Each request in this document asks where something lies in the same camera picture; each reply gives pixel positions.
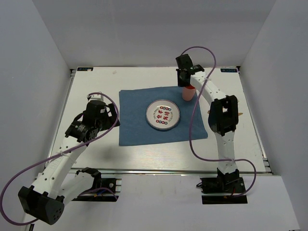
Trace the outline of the pink plastic cup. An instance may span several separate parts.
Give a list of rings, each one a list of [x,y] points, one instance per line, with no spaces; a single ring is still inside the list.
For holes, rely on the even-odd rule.
[[[185,101],[191,101],[196,93],[196,88],[189,85],[182,88],[182,98]]]

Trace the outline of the blue cloth placemat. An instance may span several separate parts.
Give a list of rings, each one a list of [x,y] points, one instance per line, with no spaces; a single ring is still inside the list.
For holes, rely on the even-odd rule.
[[[173,102],[180,111],[180,120],[174,128],[158,130],[146,119],[146,109],[156,100]],[[157,87],[139,90],[121,90],[119,145],[136,146],[189,140],[189,125],[197,95],[190,101],[182,98],[182,88]]]

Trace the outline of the white plate with red characters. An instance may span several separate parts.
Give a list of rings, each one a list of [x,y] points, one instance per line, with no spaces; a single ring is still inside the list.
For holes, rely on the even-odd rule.
[[[170,130],[180,121],[180,109],[169,100],[157,100],[146,109],[147,123],[157,130]]]

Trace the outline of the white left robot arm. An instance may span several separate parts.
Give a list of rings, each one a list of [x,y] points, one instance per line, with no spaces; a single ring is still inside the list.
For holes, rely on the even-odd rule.
[[[112,103],[90,100],[85,111],[76,116],[65,132],[59,157],[52,159],[30,187],[18,193],[23,210],[53,225],[61,217],[64,207],[82,194],[97,192],[102,186],[101,173],[86,167],[64,183],[66,175],[79,156],[94,141],[99,132],[118,127],[118,110]]]

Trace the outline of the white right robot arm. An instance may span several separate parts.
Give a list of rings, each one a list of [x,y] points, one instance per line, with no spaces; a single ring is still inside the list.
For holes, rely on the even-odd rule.
[[[239,122],[238,100],[234,95],[227,95],[217,87],[199,64],[194,65],[188,54],[176,58],[179,87],[192,86],[210,106],[208,124],[214,133],[218,147],[218,188],[230,191],[239,178],[235,163],[234,134]]]

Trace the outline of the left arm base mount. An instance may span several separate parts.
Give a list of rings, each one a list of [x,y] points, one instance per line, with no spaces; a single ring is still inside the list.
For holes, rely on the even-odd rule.
[[[102,175],[93,183],[93,187],[82,193],[74,201],[81,202],[116,202],[121,192],[122,179]]]

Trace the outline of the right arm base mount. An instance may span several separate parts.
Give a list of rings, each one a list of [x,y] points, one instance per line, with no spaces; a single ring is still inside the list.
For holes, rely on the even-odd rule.
[[[218,178],[200,178],[196,185],[201,190],[203,205],[239,205],[247,204],[247,196],[241,195],[245,192],[243,178],[231,184],[223,185]]]

